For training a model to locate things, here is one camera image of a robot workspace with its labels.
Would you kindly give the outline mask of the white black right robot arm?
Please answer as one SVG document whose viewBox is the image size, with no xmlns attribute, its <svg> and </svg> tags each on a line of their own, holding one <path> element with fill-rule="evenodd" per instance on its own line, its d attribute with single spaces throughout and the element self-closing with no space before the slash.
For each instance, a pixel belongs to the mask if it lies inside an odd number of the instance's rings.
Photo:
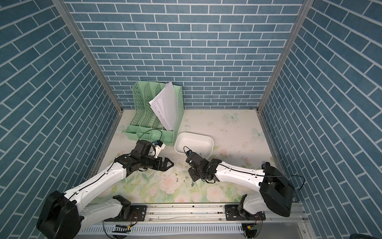
<svg viewBox="0 0 382 239">
<path fill-rule="evenodd" d="M 186 163 L 190 165 L 188 172 L 191 179 L 199 179 L 207 183 L 229 182 L 255 191 L 255 194 L 244 194 L 237 207 L 240 217 L 246 220 L 263 220 L 259 213 L 273 213 L 289 217 L 292 200 L 296 189 L 293 184 L 269 162 L 261 169 L 247 169 L 233 166 L 219 159 L 207 159 L 191 150 L 186 151 Z"/>
</svg>

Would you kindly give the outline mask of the white plastic storage box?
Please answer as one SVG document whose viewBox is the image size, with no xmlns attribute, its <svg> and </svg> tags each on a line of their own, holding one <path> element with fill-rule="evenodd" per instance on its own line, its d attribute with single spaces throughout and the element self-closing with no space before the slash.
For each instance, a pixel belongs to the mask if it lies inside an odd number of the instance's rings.
<svg viewBox="0 0 382 239">
<path fill-rule="evenodd" d="M 176 139 L 174 149 L 177 153 L 182 154 L 184 146 L 208 159 L 213 152 L 214 140 L 210 136 L 182 132 Z"/>
</svg>

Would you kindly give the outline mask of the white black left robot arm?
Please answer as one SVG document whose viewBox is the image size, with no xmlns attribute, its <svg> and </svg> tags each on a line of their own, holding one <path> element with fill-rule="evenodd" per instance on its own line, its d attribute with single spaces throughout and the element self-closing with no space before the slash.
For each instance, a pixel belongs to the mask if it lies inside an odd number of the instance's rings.
<svg viewBox="0 0 382 239">
<path fill-rule="evenodd" d="M 73 239 L 80 230 L 104 220 L 138 222 L 139 215 L 121 195 L 105 203 L 89 203 L 113 184 L 139 169 L 167 171 L 174 166 L 168 158 L 132 157 L 123 154 L 105 170 L 64 193 L 54 191 L 45 199 L 36 228 L 48 239 Z"/>
</svg>

